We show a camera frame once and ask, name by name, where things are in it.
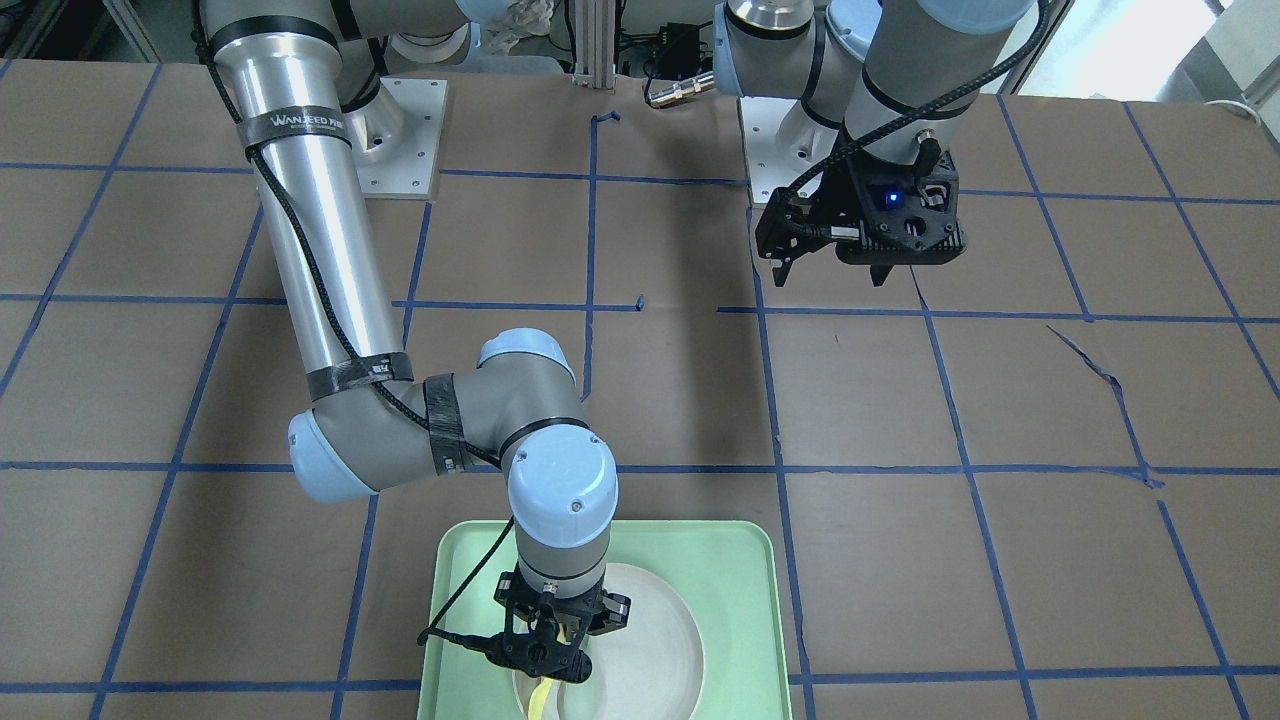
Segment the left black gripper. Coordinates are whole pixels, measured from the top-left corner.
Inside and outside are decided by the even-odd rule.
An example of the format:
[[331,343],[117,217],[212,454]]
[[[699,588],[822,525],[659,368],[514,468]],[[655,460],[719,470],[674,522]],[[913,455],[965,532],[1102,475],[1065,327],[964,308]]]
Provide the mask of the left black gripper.
[[754,231],[756,255],[782,288],[794,263],[823,249],[849,265],[874,269],[874,287],[895,266],[941,265],[968,249],[957,219],[959,173],[931,136],[905,165],[859,150],[824,170],[809,197],[777,188]]

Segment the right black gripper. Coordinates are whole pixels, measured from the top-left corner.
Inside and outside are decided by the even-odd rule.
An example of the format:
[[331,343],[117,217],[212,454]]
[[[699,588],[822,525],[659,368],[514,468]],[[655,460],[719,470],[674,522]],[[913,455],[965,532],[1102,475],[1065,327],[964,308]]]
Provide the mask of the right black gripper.
[[586,638],[625,629],[632,603],[626,594],[605,591],[602,582],[582,594],[559,598],[553,591],[534,588],[518,571],[500,575],[495,601],[504,610],[504,626],[490,638],[488,661],[570,684],[582,684],[593,674]]

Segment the left robot arm grey silver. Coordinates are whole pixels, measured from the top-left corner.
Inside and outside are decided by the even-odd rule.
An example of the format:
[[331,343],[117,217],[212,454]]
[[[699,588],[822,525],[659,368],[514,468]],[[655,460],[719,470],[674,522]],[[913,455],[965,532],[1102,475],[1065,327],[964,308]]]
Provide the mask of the left robot arm grey silver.
[[1044,37],[1046,1],[726,1],[717,88],[794,100],[832,140],[765,191],[754,232],[773,282],[832,249],[883,284],[966,251],[951,142],[980,90]]

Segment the right robot arm grey silver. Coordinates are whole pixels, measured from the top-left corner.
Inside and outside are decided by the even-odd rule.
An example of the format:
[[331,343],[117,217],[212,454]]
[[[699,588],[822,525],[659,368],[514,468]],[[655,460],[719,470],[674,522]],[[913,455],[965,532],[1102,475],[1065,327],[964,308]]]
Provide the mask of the right robot arm grey silver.
[[517,561],[495,601],[504,625],[438,638],[531,678],[584,683],[591,635],[625,629],[630,600],[605,588],[620,483],[588,424],[576,375],[544,331],[489,340],[476,366],[416,382],[381,277],[338,90],[340,46],[416,24],[442,35],[483,20],[357,1],[193,1],[193,41],[252,167],[311,406],[288,427],[291,465],[324,503],[488,462],[506,478]]

